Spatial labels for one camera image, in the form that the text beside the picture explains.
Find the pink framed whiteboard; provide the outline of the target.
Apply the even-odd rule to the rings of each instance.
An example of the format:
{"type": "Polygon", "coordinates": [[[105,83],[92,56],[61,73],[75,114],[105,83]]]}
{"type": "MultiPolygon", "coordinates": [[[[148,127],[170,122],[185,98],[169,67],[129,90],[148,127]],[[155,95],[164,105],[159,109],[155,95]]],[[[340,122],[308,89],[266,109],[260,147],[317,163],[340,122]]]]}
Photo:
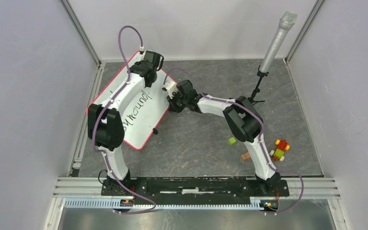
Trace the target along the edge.
{"type": "MultiPolygon", "coordinates": [[[[137,51],[129,60],[129,66],[140,61],[141,54],[137,51]]],[[[162,90],[162,84],[166,72],[157,71],[157,80],[151,88],[144,88],[130,102],[121,115],[125,130],[124,142],[135,150],[141,150],[153,133],[161,119],[168,111],[169,103],[166,99],[167,92],[162,90]]],[[[95,104],[105,105],[111,94],[122,85],[127,77],[127,68],[124,65],[117,74],[100,91],[92,101],[95,104]]]]}

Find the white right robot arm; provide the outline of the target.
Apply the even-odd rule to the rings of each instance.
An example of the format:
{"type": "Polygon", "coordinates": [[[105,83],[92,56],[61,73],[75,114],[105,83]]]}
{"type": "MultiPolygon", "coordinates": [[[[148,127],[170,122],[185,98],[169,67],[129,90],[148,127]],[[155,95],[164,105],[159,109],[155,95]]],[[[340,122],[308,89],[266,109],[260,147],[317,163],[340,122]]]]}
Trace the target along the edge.
{"type": "Polygon", "coordinates": [[[179,83],[166,81],[162,90],[167,92],[173,112],[188,108],[193,112],[225,118],[233,136],[246,146],[252,158],[258,191],[269,196],[277,189],[281,176],[265,146],[263,121],[246,97],[222,99],[198,93],[189,80],[179,83]]]}

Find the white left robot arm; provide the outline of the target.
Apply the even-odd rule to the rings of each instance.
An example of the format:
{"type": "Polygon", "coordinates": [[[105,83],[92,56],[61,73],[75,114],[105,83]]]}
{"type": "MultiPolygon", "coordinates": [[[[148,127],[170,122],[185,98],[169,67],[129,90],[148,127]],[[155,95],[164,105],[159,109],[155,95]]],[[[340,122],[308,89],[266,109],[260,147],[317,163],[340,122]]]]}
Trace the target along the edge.
{"type": "Polygon", "coordinates": [[[119,195],[131,191],[130,172],[121,151],[125,137],[122,113],[131,101],[157,80],[164,57],[154,51],[145,51],[140,61],[126,65],[127,77],[102,104],[88,107],[88,131],[93,150],[102,154],[106,165],[107,180],[119,195]]]}

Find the green toy cube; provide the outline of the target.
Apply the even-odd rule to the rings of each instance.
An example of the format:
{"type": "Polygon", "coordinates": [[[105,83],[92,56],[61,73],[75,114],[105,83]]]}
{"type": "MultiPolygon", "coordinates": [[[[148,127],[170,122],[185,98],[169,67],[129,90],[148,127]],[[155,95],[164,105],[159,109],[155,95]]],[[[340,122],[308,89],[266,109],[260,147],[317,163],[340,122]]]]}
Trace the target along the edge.
{"type": "Polygon", "coordinates": [[[235,138],[230,138],[229,139],[229,144],[230,145],[233,145],[233,144],[235,144],[237,141],[236,141],[236,139],[235,138]]]}

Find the black microphone tripod stand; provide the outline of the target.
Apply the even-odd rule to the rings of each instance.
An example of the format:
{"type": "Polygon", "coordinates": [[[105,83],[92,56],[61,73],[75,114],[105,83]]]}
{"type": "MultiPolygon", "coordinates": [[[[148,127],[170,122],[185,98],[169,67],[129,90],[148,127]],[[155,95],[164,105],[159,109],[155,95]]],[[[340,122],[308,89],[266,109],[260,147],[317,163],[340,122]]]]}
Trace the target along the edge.
{"type": "Polygon", "coordinates": [[[260,86],[263,78],[266,77],[266,76],[268,76],[268,74],[269,74],[269,72],[261,72],[260,70],[258,70],[257,76],[259,77],[259,80],[258,80],[258,82],[257,82],[254,90],[252,91],[251,96],[247,98],[248,103],[250,103],[251,105],[254,105],[254,104],[260,103],[260,102],[265,102],[265,100],[263,100],[263,101],[255,101],[254,98],[261,91],[259,89],[259,86],[260,86]]]}

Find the brown wooden block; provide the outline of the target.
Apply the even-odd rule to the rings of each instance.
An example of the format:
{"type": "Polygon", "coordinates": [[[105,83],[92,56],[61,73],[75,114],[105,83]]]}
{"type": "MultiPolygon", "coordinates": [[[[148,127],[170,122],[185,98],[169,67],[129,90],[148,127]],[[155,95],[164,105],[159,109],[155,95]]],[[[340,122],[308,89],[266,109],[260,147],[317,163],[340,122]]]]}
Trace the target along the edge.
{"type": "Polygon", "coordinates": [[[246,160],[248,160],[250,158],[251,158],[251,156],[250,156],[250,154],[248,152],[241,155],[241,160],[242,161],[246,161],[246,160]]]}

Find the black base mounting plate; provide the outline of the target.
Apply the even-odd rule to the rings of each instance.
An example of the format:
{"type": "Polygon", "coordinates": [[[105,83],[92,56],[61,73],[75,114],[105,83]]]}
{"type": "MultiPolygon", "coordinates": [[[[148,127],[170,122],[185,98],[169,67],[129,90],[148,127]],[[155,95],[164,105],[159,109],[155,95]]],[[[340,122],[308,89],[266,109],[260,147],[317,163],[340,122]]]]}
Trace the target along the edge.
{"type": "Polygon", "coordinates": [[[134,205],[246,205],[251,197],[289,196],[286,180],[267,191],[254,177],[136,177],[128,188],[101,182],[102,196],[119,196],[134,205]]]}

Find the red green toy car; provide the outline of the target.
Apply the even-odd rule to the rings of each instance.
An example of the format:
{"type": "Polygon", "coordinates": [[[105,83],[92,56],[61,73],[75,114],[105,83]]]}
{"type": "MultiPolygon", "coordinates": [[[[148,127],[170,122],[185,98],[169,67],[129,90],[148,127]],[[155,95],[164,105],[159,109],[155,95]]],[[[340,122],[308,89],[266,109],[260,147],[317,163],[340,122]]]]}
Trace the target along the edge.
{"type": "Polygon", "coordinates": [[[274,161],[283,161],[284,153],[290,149],[290,145],[285,139],[277,139],[275,145],[276,149],[271,150],[269,155],[274,161]]]}

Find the silver microphone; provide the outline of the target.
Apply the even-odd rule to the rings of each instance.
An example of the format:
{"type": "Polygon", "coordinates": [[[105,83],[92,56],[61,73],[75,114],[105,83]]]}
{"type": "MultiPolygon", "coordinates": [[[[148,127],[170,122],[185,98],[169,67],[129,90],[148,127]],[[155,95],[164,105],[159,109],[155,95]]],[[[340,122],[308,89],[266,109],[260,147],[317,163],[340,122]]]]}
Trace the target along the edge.
{"type": "Polygon", "coordinates": [[[276,54],[278,53],[285,37],[288,32],[294,26],[298,14],[293,11],[286,11],[283,16],[279,19],[278,29],[272,39],[272,42],[266,52],[266,55],[259,67],[259,71],[262,73],[268,72],[276,54]]]}

